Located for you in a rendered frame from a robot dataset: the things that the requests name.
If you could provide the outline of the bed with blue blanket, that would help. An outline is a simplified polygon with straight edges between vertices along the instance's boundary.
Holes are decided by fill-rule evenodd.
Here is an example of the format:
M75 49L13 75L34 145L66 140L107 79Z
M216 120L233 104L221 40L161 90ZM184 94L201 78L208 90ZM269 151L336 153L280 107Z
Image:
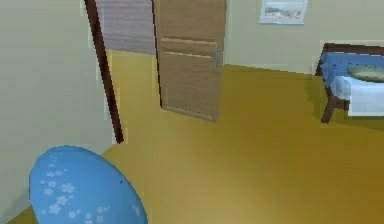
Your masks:
M384 68L384 47L324 44L315 73L322 77L328 99L322 123L330 121L335 109L349 116L384 117L384 83L351 77L347 68L355 65Z

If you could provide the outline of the green oval pillow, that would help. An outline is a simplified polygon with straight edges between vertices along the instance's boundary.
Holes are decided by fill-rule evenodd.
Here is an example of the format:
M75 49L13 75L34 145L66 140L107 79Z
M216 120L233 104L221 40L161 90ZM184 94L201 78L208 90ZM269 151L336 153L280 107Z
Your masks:
M358 80L384 83L384 68L375 66L349 66L347 73Z

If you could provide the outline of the framed landscape wall picture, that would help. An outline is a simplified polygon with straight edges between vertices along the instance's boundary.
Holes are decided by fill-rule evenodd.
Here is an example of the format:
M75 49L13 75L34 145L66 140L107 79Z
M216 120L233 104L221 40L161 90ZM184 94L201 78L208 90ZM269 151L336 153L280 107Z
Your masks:
M303 25L308 0L262 0L260 24Z

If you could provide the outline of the blue flowered round stool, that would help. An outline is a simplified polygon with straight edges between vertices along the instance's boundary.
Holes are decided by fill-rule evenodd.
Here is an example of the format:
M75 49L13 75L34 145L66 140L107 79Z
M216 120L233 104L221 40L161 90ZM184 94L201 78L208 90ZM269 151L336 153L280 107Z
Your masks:
M56 146L39 155L29 174L37 224L149 224L128 179L100 155Z

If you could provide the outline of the brown wooden room door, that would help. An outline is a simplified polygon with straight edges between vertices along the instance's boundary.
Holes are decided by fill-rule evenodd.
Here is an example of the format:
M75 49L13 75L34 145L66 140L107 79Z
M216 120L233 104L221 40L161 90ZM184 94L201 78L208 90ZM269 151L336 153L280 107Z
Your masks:
M227 0L152 0L161 107L219 116ZM220 46L215 69L216 44Z

